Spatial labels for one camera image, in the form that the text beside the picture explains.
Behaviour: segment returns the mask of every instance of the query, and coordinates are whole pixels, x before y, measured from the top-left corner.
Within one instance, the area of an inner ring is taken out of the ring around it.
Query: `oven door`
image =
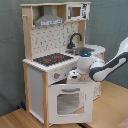
[[[82,19],[82,4],[67,5],[67,20]]]
[[[49,123],[92,122],[93,82],[49,87]]]

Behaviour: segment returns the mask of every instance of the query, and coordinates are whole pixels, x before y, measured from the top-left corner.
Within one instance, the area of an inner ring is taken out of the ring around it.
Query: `backsplash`
[[[35,27],[31,30],[33,58],[67,49],[70,37],[78,33],[79,22]],[[78,36],[73,38],[73,43],[78,46]]]

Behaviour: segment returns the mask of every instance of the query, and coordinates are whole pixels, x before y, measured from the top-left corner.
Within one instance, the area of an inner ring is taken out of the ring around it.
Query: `toy kitchen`
[[[22,4],[26,110],[46,128],[92,122],[101,83],[67,79],[81,54],[103,59],[105,49],[85,44],[90,2]]]

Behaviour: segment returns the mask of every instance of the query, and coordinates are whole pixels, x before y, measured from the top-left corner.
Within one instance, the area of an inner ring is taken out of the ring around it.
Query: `sink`
[[[72,54],[72,55],[80,55],[82,56],[84,53],[91,54],[91,52],[94,52],[94,49],[86,48],[86,47],[77,47],[73,49],[67,49],[65,53]]]

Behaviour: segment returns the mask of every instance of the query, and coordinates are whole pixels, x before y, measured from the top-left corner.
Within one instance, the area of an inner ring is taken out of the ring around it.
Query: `faucet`
[[[75,44],[73,44],[72,39],[75,35],[79,35],[80,36],[80,41],[82,41],[82,35],[80,33],[74,33],[71,37],[70,37],[70,43],[68,44],[68,49],[72,49],[73,47],[75,47]]]

